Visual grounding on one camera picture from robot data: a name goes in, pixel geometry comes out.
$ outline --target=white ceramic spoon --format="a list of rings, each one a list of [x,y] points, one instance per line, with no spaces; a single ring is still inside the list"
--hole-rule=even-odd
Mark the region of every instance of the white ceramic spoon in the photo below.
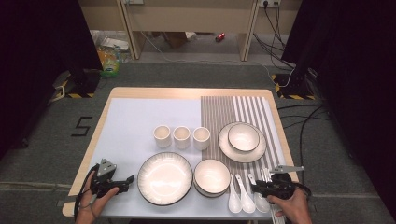
[[[230,199],[228,200],[228,208],[232,213],[240,213],[242,211],[241,199],[235,192],[235,186],[233,185],[233,175],[230,176]]]
[[[256,210],[256,205],[254,204],[253,200],[248,196],[244,183],[242,183],[242,178],[240,175],[235,175],[236,180],[238,181],[239,188],[241,189],[241,202],[242,202],[242,209],[246,213],[254,213]]]
[[[254,180],[253,175],[248,174],[247,176],[248,176],[251,184],[256,185],[256,180]],[[262,197],[262,195],[260,193],[254,192],[253,201],[256,204],[257,210],[259,210],[260,212],[267,213],[270,211],[270,204],[268,203],[268,201],[265,198]]]

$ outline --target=white cup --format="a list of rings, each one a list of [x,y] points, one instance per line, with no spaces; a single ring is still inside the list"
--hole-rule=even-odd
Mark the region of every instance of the white cup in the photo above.
[[[171,130],[166,125],[155,128],[154,138],[158,147],[169,147],[172,144]]]
[[[185,149],[190,146],[190,129],[179,126],[173,132],[175,145],[179,149]]]
[[[205,150],[210,144],[210,131],[205,127],[196,128],[192,134],[194,147],[198,150]]]

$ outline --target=chopsticks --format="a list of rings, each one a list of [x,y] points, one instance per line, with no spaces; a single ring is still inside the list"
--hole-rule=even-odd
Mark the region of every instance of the chopsticks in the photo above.
[[[268,170],[268,168],[264,168],[263,170],[260,170],[260,172],[262,173],[262,180],[264,180],[265,182],[272,182],[271,179],[271,174],[270,171]],[[271,217],[273,220],[274,224],[285,224],[285,217],[277,217],[276,213],[281,211],[281,209],[279,208],[278,205],[276,204],[270,204],[271,207]]]

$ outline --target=striped placemat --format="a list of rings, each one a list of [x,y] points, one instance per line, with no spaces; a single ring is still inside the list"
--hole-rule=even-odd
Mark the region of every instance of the striped placemat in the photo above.
[[[257,127],[267,139],[264,155],[254,162],[237,162],[228,158],[219,147],[219,133],[229,123],[246,122]],[[248,174],[262,179],[260,169],[272,170],[285,164],[282,148],[277,137],[276,126],[267,100],[263,97],[248,96],[202,96],[201,122],[212,133],[210,146],[202,152],[202,160],[223,162],[230,173],[240,174],[247,192],[251,193]]]

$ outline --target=black cable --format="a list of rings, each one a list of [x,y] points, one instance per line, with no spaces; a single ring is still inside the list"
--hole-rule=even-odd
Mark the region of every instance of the black cable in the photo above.
[[[276,31],[277,36],[279,36],[279,41],[282,44],[282,48],[285,49],[286,44],[282,41],[282,36],[280,35],[280,26],[279,26],[279,19],[280,19],[280,6],[278,2],[275,2],[275,11],[276,11]]]
[[[273,42],[272,42],[272,45],[271,45],[271,63],[272,63],[274,66],[276,66],[275,63],[274,63],[274,60],[273,60],[273,56],[274,56],[275,54],[272,52],[272,49],[274,48],[274,43],[275,43],[275,35],[274,35]]]
[[[92,173],[92,171],[97,170],[97,168],[99,167],[99,164],[94,165],[91,170],[88,172],[88,174],[85,176],[84,182],[82,183],[81,189],[78,193],[78,196],[76,197],[76,202],[75,202],[75,209],[74,209],[74,216],[75,216],[75,221],[77,220],[77,215],[78,215],[78,208],[79,208],[79,203],[81,202],[81,198],[83,196],[83,194],[85,192],[87,192],[87,190],[83,191],[85,188],[85,184],[87,183],[88,177],[90,176],[90,174]]]
[[[256,37],[256,39],[257,39],[257,41],[259,42],[260,46],[261,46],[265,51],[267,51],[267,53],[270,54],[271,57],[276,58],[277,60],[279,60],[280,62],[282,62],[282,63],[285,64],[286,66],[288,66],[289,68],[294,68],[294,67],[293,67],[292,65],[290,65],[289,63],[286,63],[285,61],[283,61],[282,59],[280,59],[280,58],[279,58],[277,55],[275,55],[270,49],[268,49],[268,48],[266,47],[266,46],[271,47],[270,45],[265,44],[262,40],[259,39],[259,37],[258,37],[256,34],[253,34],[253,35],[254,35],[254,37]],[[276,68],[278,68],[278,69],[291,71],[290,69],[285,69],[285,68],[281,68],[281,67],[276,66],[276,65],[274,64],[274,61],[272,61],[272,63],[273,63],[273,65],[274,65],[274,67],[276,67]]]
[[[286,106],[278,107],[277,110],[288,109],[288,108],[297,107],[297,106],[317,106],[317,105],[286,105]]]
[[[319,114],[322,114],[322,113],[327,113],[327,111],[320,112],[320,113],[316,114],[316,116],[317,116],[317,115],[319,115]],[[283,118],[287,118],[287,117],[301,117],[301,118],[308,118],[307,116],[285,116],[285,117],[281,117],[281,119],[283,119]],[[323,119],[323,118],[318,118],[318,117],[312,117],[312,119],[331,120],[331,119]],[[294,126],[294,125],[297,125],[297,124],[300,124],[300,123],[303,123],[303,122],[304,122],[304,121],[302,120],[302,121],[297,121],[297,122],[294,122],[294,123],[292,123],[292,124],[290,124],[290,125],[288,125],[288,126],[283,126],[283,130],[285,130],[285,129],[288,129],[288,128],[290,128],[290,127]]]
[[[280,118],[281,118],[281,119],[286,119],[286,118],[304,118],[304,119],[307,119],[308,116],[288,115],[288,116],[283,116],[283,117],[280,117]],[[312,119],[330,120],[330,119],[324,119],[324,118],[318,118],[318,117],[312,117]]]
[[[271,45],[269,45],[269,44],[263,42],[262,40],[260,40],[260,39],[257,37],[257,34],[254,34],[254,36],[256,37],[257,41],[260,42],[261,44],[264,44],[266,47],[271,47]],[[283,49],[280,49],[280,48],[277,48],[277,47],[273,47],[273,48],[274,48],[274,49],[277,49],[277,50],[280,50],[280,51],[284,51]]]
[[[304,166],[304,157],[303,157],[303,130],[305,124],[311,119],[311,117],[323,107],[323,105],[320,105],[318,108],[316,108],[309,116],[308,118],[304,121],[303,126],[301,127],[300,130],[300,166]],[[302,184],[305,185],[305,178],[304,178],[304,171],[301,173],[301,179],[302,179]]]
[[[271,27],[273,28],[273,31],[274,31],[274,33],[275,33],[276,38],[277,38],[279,41],[281,41],[281,40],[280,40],[280,36],[277,35],[277,31],[276,31],[274,25],[272,24],[272,21],[271,21],[270,17],[268,16],[267,8],[266,8],[266,7],[264,8],[264,13],[265,13],[265,16],[267,17],[268,21],[270,22]]]

